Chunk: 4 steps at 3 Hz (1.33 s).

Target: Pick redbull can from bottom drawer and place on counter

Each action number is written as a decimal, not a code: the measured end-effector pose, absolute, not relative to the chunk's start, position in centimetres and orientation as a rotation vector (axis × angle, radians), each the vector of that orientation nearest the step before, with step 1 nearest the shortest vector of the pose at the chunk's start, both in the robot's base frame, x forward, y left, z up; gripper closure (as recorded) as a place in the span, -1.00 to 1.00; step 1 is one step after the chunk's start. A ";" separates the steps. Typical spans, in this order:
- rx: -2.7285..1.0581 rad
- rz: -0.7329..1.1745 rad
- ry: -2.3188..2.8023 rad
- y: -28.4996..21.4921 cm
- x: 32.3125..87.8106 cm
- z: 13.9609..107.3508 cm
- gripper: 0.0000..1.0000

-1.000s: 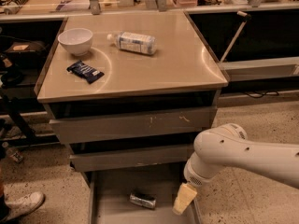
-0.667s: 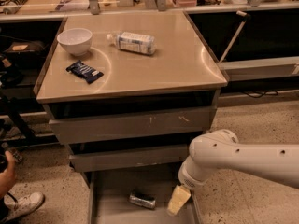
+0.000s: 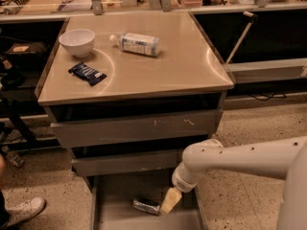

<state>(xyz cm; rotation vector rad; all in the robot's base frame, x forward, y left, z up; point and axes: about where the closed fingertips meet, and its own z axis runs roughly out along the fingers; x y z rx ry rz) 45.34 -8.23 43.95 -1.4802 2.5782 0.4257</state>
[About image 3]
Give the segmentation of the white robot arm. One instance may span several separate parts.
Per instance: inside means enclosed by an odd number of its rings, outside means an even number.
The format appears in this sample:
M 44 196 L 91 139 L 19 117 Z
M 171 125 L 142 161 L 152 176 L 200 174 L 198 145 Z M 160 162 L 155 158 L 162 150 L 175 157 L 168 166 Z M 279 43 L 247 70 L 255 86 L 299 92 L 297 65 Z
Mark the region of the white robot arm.
M 216 139 L 188 146 L 172 175 L 160 212 L 170 213 L 184 193 L 194 189 L 207 170 L 224 170 L 283 179 L 276 230 L 307 230 L 307 137 L 237 147 Z

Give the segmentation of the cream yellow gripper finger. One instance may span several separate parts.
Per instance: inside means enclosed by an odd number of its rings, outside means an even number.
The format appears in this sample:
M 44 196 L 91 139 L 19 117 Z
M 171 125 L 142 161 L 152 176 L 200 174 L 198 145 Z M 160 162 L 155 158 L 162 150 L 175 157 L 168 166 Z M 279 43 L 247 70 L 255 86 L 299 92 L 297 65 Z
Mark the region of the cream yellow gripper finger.
M 170 188 L 161 204 L 160 213 L 163 215 L 169 214 L 182 198 L 182 193 L 176 187 Z

